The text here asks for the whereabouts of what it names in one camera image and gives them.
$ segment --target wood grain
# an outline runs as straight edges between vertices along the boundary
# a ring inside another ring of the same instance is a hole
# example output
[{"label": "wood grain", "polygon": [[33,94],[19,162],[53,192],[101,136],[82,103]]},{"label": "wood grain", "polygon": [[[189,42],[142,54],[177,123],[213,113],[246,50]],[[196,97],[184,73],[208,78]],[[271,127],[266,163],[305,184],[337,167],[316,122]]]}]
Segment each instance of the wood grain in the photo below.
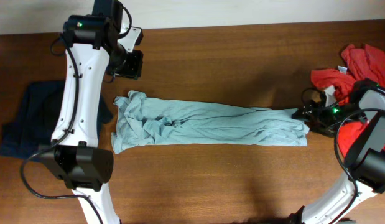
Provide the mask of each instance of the wood grain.
[{"label": "wood grain", "polygon": [[[15,117],[33,81],[65,77],[65,59],[50,55],[56,34],[0,35],[1,125]],[[385,21],[326,22],[199,29],[145,30],[140,80],[103,84],[110,110],[129,90],[149,97],[290,108],[310,86],[310,71],[343,65],[346,44],[385,50]],[[111,150],[114,119],[101,132]],[[339,177],[332,139],[307,136],[307,147],[146,146],[115,155],[110,182],[123,223],[231,223],[286,217],[321,196]],[[76,200],[42,200],[22,185],[21,161],[0,157],[0,223],[85,223]],[[49,195],[69,194],[40,164],[27,178]],[[348,217],[385,223],[385,194]]]}]

